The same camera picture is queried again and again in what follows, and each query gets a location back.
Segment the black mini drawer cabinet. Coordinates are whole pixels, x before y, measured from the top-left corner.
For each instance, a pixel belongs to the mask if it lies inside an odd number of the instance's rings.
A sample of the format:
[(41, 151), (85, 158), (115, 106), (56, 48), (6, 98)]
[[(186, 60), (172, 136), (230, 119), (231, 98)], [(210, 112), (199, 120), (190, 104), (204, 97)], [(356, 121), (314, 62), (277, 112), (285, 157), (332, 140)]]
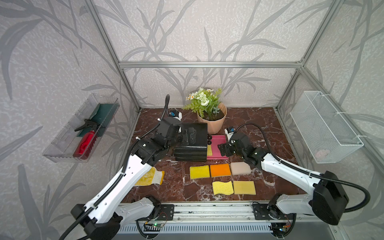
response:
[(206, 162), (208, 152), (208, 125), (205, 123), (181, 124), (180, 142), (174, 148), (176, 161)]

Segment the orange white sponge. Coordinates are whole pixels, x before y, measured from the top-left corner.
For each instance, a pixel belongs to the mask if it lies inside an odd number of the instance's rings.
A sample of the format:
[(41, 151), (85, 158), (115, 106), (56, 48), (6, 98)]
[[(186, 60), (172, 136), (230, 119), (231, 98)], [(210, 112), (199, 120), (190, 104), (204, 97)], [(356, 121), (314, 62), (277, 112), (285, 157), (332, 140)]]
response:
[(233, 176), (249, 175), (252, 173), (251, 167), (245, 162), (233, 162), (230, 164)]

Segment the pink bottom drawer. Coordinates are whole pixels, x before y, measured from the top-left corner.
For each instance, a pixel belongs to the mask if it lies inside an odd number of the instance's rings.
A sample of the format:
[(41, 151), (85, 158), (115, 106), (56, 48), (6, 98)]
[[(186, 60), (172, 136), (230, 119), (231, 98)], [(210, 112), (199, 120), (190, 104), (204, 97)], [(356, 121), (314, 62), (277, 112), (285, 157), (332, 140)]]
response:
[(213, 150), (213, 156), (207, 157), (207, 160), (227, 160), (226, 154), (221, 154), (219, 145), (227, 143), (227, 137), (225, 135), (209, 135), (208, 143), (211, 143)]

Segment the yellow square cellulose sponge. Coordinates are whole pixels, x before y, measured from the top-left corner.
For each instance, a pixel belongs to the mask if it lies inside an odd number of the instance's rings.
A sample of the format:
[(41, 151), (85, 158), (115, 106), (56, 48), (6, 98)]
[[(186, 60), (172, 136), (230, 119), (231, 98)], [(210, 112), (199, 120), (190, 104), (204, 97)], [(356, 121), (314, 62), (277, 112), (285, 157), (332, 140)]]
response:
[(211, 157), (211, 156), (213, 156), (212, 146), (208, 145), (207, 146), (207, 157)]

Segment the bright yellow sponge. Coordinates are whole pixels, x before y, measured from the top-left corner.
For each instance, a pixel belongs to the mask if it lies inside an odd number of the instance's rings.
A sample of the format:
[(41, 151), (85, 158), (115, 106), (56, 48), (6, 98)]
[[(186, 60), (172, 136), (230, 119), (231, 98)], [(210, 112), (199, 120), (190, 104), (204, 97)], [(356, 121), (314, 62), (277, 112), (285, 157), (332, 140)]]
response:
[(204, 179), (210, 178), (210, 167), (209, 166), (198, 166), (190, 167), (190, 179)]

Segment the pale yellow sponge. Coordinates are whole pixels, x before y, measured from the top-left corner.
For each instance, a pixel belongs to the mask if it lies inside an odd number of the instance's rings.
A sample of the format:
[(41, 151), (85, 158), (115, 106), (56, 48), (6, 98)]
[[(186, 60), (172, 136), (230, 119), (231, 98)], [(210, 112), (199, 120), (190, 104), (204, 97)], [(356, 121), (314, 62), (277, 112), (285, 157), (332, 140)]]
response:
[(233, 187), (236, 195), (256, 195), (253, 181), (233, 181)]

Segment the wavy yellow green sponge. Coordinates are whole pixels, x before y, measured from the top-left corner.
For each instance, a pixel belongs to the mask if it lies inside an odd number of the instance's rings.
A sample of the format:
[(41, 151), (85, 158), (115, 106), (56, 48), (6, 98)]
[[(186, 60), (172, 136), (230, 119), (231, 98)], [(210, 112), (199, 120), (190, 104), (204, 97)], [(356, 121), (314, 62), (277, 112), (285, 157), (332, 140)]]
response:
[(232, 181), (220, 182), (216, 181), (212, 183), (214, 195), (232, 195), (234, 194), (234, 188)]

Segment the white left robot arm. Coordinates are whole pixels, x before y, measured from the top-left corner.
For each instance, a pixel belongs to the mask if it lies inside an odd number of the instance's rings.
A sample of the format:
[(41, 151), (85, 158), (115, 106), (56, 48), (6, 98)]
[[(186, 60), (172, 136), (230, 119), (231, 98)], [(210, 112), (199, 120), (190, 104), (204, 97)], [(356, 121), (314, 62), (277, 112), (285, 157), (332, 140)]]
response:
[(84, 240), (111, 240), (123, 222), (151, 215), (155, 201), (148, 198), (134, 202), (132, 207), (123, 207), (120, 203), (137, 181), (182, 141), (182, 122), (168, 116), (169, 102), (170, 95), (167, 95), (162, 115), (152, 129), (155, 135), (152, 138), (147, 134), (138, 137), (128, 148), (122, 168), (110, 182), (85, 205), (73, 207), (71, 214), (75, 221), (60, 236), (61, 240), (78, 225), (84, 228)]

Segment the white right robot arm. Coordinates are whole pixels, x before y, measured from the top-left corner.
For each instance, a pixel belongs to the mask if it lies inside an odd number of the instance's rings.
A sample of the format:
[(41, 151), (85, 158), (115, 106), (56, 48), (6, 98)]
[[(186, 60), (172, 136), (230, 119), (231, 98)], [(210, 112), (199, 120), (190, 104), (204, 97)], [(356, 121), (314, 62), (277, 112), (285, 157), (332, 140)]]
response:
[[(369, 191), (357, 184), (339, 180), (329, 171), (319, 173), (310, 171), (276, 156), (268, 140), (266, 147), (254, 147), (249, 137), (233, 127), (225, 129), (228, 138), (226, 144), (219, 145), (222, 155), (238, 156), (251, 168), (257, 168), (274, 174), (304, 190), (302, 195), (289, 196), (276, 194), (262, 207), (253, 204), (255, 217), (259, 215), (280, 220), (286, 215), (316, 216), (321, 221), (336, 226), (344, 213), (350, 213), (365, 207), (371, 200)], [(344, 187), (351, 187), (364, 193), (361, 203), (348, 207), (349, 197)]]

